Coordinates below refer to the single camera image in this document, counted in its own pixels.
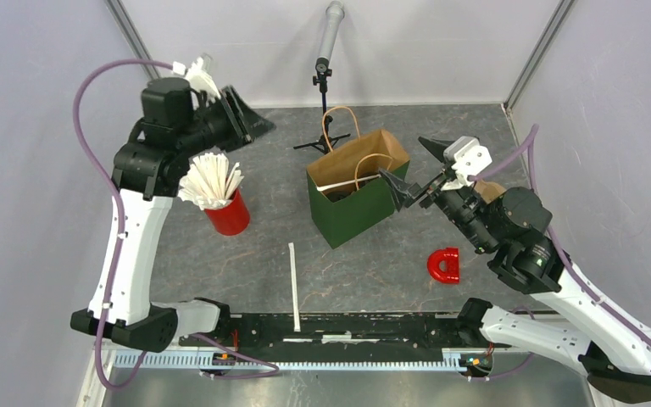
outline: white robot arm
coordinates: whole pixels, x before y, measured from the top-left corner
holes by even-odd
[[[164,350],[175,337],[213,331],[221,312],[227,311],[226,305],[204,298],[173,304],[149,300],[159,236],[179,180],[188,171],[188,160],[214,147],[238,149],[275,128],[232,87],[218,90],[203,70],[203,59],[188,71],[183,64],[173,68],[186,79],[168,77],[148,83],[141,95],[143,118],[114,157],[111,179],[125,216],[119,219],[114,200],[106,260],[96,292],[87,308],[71,315],[70,322],[79,332],[99,339],[103,334],[115,343],[150,352]],[[194,93],[199,102],[196,108]],[[122,232],[120,221],[125,222]],[[121,247],[114,273],[117,243]],[[113,286],[107,293],[110,280]],[[100,321],[100,315],[106,315],[105,321]]]
[[[552,214],[535,192],[498,186],[498,193],[485,199],[472,176],[488,167],[491,158],[475,138],[420,142],[443,162],[442,172],[420,187],[381,170],[396,208],[421,199],[423,208],[435,204],[476,253],[495,254],[488,267],[498,279],[546,304],[578,329],[563,332],[471,298],[459,316],[474,331],[470,339],[517,346],[557,360],[620,401],[651,401],[651,328],[606,297],[578,265],[562,261],[567,254],[545,235]]]

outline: red magnet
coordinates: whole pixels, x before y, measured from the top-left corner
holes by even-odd
[[[241,192],[236,190],[231,197],[232,201],[220,209],[205,209],[203,212],[209,216],[215,230],[221,235],[234,236],[246,230],[251,221],[251,215],[243,202]]]
[[[436,250],[428,257],[428,272],[436,281],[443,284],[458,284],[460,282],[460,254],[458,248]]]

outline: paper bag handle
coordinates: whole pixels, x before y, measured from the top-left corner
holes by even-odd
[[[390,169],[391,169],[391,165],[392,165],[393,159],[392,159],[392,157],[391,157],[390,155],[385,155],[385,154],[381,154],[381,153],[373,153],[373,154],[368,154],[368,155],[366,155],[365,157],[363,157],[362,159],[360,159],[360,161],[355,165],[355,176],[354,176],[353,178],[355,178],[355,190],[356,190],[356,191],[358,191],[358,190],[360,189],[360,186],[358,185],[358,168],[360,167],[360,165],[361,165],[364,161],[366,161],[367,159],[369,159],[369,158],[371,158],[371,157],[385,157],[385,158],[387,158],[387,159],[391,159],[391,162],[388,163],[388,166],[387,166],[386,170],[390,170]]]
[[[335,108],[330,108],[326,110],[325,113],[323,113],[323,118],[320,119],[320,128],[323,130],[323,136],[325,136],[325,143],[328,144],[328,149],[331,151],[333,151],[333,146],[331,145],[331,140],[329,140],[329,137],[326,134],[326,117],[330,112],[338,109],[346,109],[348,112],[350,112],[350,115],[353,116],[353,122],[355,123],[355,130],[358,134],[358,138],[360,138],[360,127],[358,127],[358,119],[355,118],[355,113],[353,113],[353,111],[348,106],[336,106]]]

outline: white straw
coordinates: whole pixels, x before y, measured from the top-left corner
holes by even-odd
[[[298,312],[298,285],[296,283],[296,249],[293,243],[288,243],[288,251],[291,252],[291,287],[293,290],[293,330],[301,332],[301,315]]]
[[[343,182],[338,182],[337,184],[330,184],[330,185],[324,185],[323,187],[316,187],[316,191],[325,191],[326,189],[331,189],[331,188],[337,188],[337,187],[342,187],[344,185],[349,185],[349,184],[354,184],[356,181],[361,182],[361,181],[368,181],[368,180],[375,180],[375,178],[380,178],[381,175],[375,175],[375,176],[364,176],[363,178],[359,178],[358,180],[350,180],[350,181],[343,181]]]
[[[233,165],[229,174],[228,158],[224,154],[205,153],[194,157],[188,173],[178,182],[178,197],[200,209],[225,207],[243,180],[239,166],[240,163]]]

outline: tripod stand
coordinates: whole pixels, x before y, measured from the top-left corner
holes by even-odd
[[[332,73],[333,70],[325,69],[323,72],[320,72],[320,70],[316,70],[316,75],[313,75],[313,85],[314,86],[320,85],[320,100],[322,102],[323,114],[325,114],[326,111],[328,110],[328,105],[326,103],[326,93],[328,92],[328,77],[331,76]],[[326,141],[327,137],[328,137],[327,138],[328,142],[331,142],[332,146],[335,146],[338,140],[345,137],[350,137],[350,133],[338,137],[330,137],[328,135],[329,133],[328,125],[332,121],[333,118],[330,115],[327,115],[325,117],[325,134],[321,134],[317,142],[308,142],[306,144],[301,144],[299,146],[293,147],[293,149],[298,150],[300,148],[312,147],[323,154],[328,154],[330,150],[328,149],[328,143]]]

